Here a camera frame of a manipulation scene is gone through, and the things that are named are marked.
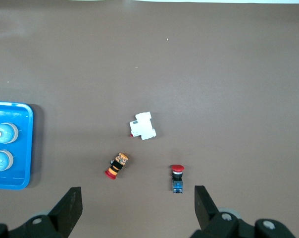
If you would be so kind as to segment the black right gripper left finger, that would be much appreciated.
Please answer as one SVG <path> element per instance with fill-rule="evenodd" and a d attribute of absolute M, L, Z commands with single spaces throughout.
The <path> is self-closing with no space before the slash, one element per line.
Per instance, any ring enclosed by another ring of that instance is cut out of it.
<path fill-rule="evenodd" d="M 72 187 L 47 215 L 29 219 L 9 232 L 10 238 L 67 238 L 83 212 L 81 187 Z"/>

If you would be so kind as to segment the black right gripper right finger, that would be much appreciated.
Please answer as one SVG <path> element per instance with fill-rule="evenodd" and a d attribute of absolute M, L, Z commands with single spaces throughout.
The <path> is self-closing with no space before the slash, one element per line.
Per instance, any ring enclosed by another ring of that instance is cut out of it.
<path fill-rule="evenodd" d="M 195 186 L 195 214 L 200 226 L 193 238 L 253 238 L 254 226 L 232 212 L 221 212 L 203 185 Z"/>

